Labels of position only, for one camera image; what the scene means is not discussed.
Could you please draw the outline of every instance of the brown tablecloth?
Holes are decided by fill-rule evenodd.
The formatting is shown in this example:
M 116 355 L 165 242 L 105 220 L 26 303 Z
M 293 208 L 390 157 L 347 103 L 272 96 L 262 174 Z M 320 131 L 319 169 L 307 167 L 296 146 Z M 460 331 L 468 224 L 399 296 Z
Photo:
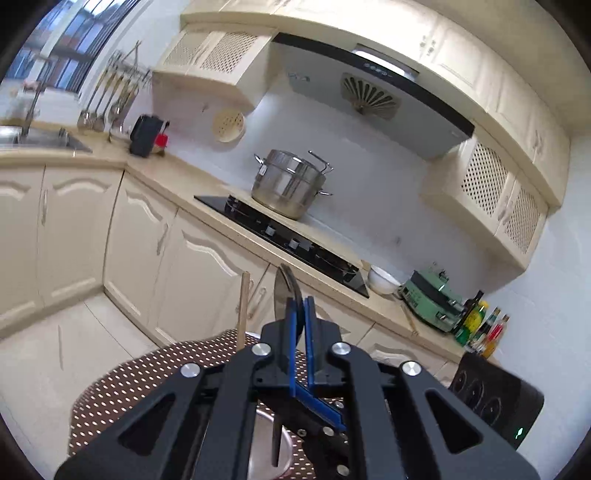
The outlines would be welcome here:
M 246 344 L 257 343 L 246 336 Z M 169 375 L 187 362 L 202 367 L 213 367 L 227 362 L 236 352 L 236 330 L 200 342 L 179 342 L 154 350 L 125 362 L 88 387 L 74 402 L 70 418 L 68 454 L 74 455 L 111 423 L 159 386 Z M 306 357 L 295 355 L 297 379 L 306 383 Z M 259 403 L 259 408 L 270 415 L 273 412 Z M 293 441 L 293 462 L 282 475 L 287 479 L 313 479 L 314 468 L 301 448 L 300 438 L 289 432 Z

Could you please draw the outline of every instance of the green appliance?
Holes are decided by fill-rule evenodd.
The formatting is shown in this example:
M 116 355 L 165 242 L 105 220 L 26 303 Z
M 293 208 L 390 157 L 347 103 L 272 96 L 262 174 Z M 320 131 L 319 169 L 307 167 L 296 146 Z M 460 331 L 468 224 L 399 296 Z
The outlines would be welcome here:
M 413 276 L 401 287 L 402 298 L 422 321 L 444 332 L 454 328 L 464 310 L 462 297 L 447 286 L 449 277 L 445 270 L 414 271 Z

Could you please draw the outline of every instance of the white floor tile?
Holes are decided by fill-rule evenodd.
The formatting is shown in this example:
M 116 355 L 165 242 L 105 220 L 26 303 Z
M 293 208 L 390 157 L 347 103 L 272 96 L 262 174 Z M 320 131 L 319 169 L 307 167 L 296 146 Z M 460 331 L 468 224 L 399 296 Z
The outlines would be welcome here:
M 158 348 L 104 293 L 87 299 L 85 303 L 102 326 L 132 357 L 140 357 Z
M 52 478 L 66 458 L 76 398 L 130 359 L 84 303 L 0 342 L 0 393 L 35 451 L 31 463 L 45 478 Z

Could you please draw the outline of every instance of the hanging utensil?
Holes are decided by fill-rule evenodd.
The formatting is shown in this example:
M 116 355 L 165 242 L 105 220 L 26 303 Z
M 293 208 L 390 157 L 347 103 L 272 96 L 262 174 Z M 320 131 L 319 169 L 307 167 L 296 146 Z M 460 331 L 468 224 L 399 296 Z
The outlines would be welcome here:
M 76 123 L 77 127 L 80 130 L 88 130 L 88 129 L 92 128 L 92 125 L 90 124 L 90 115 L 91 115 L 90 114 L 90 104 L 92 103 L 92 100 L 94 100 L 96 92 L 99 91 L 99 87 L 103 83 L 103 80 L 107 76 L 108 72 L 109 72 L 109 67 L 105 68 L 103 73 L 100 74 L 99 81 L 96 83 L 96 87 L 95 87 L 94 91 L 92 92 L 92 95 L 90 96 L 90 100 L 88 101 L 88 105 L 86 105 L 86 108 L 80 112 L 80 116 L 78 117 L 78 122 Z
M 107 91 L 109 90 L 109 88 L 111 87 L 111 83 L 113 83 L 113 80 L 115 80 L 116 76 L 117 76 L 117 69 L 115 69 L 113 71 L 113 73 L 111 74 L 111 76 L 107 80 L 107 83 L 105 84 L 105 88 L 103 90 L 103 93 L 100 95 L 99 102 L 96 104 L 95 111 L 90 114 L 90 118 L 89 118 L 90 128 L 92 128 L 92 126 L 95 124 L 96 118 L 99 115 L 100 104 L 103 102 L 103 98 L 105 98 L 105 95 L 106 95 Z
M 122 73 L 121 76 L 117 79 L 117 81 L 113 85 L 113 90 L 111 91 L 111 96 L 109 97 L 109 100 L 107 101 L 107 104 L 105 105 L 105 109 L 98 117 L 96 117 L 96 119 L 92 125 L 92 129 L 95 132 L 102 132 L 105 129 L 105 115 L 107 113 L 107 109 L 109 107 L 109 104 L 111 103 L 111 100 L 113 100 L 115 93 L 119 89 L 119 85 L 121 85 L 121 82 L 123 82 L 124 79 L 125 79 L 125 73 Z
M 129 85 L 131 84 L 131 76 L 129 78 L 127 78 L 127 82 L 125 82 L 125 84 L 123 85 L 123 88 L 121 89 L 121 93 L 119 94 L 119 98 L 117 98 L 116 101 L 113 102 L 113 104 L 111 105 L 111 108 L 109 108 L 109 115 L 107 117 L 107 120 L 109 122 L 113 122 L 113 120 L 115 120 L 115 118 L 117 117 L 117 114 L 119 113 L 119 110 L 121 108 L 121 105 L 123 105 L 125 103 L 125 99 L 129 96 Z

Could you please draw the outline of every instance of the faucet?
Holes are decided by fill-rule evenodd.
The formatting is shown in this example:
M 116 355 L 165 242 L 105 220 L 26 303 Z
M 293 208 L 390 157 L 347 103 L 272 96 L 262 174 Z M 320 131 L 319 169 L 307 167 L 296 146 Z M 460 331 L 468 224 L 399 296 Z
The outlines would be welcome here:
M 29 87 L 27 85 L 23 87 L 24 92 L 35 92 L 35 98 L 33 99 L 31 106 L 29 107 L 27 116 L 25 117 L 25 121 L 22 123 L 21 135 L 25 137 L 29 134 L 29 130 L 31 129 L 31 123 L 33 121 L 33 116 L 35 115 L 35 107 L 37 106 L 37 101 L 39 100 L 39 96 L 43 92 L 45 92 L 45 89 L 47 88 L 47 81 L 51 73 L 51 60 L 48 57 L 45 57 L 41 54 L 36 54 L 35 58 L 42 60 L 44 64 L 47 64 L 49 66 L 49 68 L 47 69 L 45 78 L 42 81 L 37 82 L 37 87 Z

